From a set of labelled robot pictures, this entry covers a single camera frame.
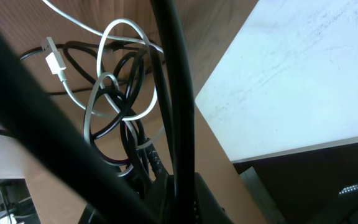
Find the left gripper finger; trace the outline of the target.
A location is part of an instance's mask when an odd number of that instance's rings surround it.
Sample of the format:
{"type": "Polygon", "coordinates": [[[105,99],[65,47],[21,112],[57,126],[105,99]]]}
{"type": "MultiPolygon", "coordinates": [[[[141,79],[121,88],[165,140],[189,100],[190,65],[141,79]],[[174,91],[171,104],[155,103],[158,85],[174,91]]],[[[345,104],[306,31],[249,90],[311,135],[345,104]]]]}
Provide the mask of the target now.
{"type": "Polygon", "coordinates": [[[174,206],[172,175],[163,174],[154,181],[147,194],[147,206],[157,216],[160,223],[232,223],[232,220],[215,199],[201,174],[197,172],[195,173],[195,194],[190,207],[193,217],[190,221],[183,216],[184,208],[174,206]]]}

